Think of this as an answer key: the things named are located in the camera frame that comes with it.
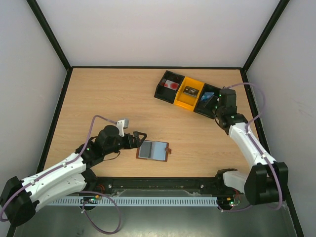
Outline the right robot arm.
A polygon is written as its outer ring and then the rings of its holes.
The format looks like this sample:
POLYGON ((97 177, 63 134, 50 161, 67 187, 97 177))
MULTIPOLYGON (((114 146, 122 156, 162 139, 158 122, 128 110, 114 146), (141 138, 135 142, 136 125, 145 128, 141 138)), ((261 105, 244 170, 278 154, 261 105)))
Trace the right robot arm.
POLYGON ((206 107, 214 115, 218 126, 237 144, 246 159, 250 172, 236 169, 218 171, 216 190, 227 193, 231 188, 245 194, 251 205, 276 202, 280 208, 286 198, 288 167, 278 162, 253 134, 249 121, 237 112, 237 95, 230 88, 220 89, 207 101, 206 107))

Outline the blue credit card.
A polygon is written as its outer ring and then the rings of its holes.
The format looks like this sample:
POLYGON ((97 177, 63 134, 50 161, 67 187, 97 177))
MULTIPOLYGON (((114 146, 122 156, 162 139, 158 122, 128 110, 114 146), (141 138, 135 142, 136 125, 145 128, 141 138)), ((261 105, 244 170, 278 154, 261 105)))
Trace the blue credit card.
POLYGON ((206 102, 214 95, 214 92, 204 92, 204 94, 201 96, 200 101, 206 102))

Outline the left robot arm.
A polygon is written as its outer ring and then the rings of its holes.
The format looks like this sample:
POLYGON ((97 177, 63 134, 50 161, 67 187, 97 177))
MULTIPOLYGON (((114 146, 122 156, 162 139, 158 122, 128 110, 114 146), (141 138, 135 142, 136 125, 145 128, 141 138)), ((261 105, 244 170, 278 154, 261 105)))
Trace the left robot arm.
POLYGON ((59 198, 92 191, 97 180, 92 167, 103 162, 107 155, 139 148, 146 137, 145 133, 137 131, 122 135, 116 126, 107 125, 54 166, 21 180, 9 179, 0 196, 0 220, 17 227, 59 198))

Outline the brown leather card holder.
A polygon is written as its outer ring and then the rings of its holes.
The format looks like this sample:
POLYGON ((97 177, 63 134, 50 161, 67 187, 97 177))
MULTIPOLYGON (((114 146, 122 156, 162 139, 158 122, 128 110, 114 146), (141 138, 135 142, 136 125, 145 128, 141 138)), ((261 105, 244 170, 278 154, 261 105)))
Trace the brown leather card holder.
POLYGON ((136 158, 167 162, 171 153, 172 150, 169 148, 169 143, 145 140, 137 149, 136 158))

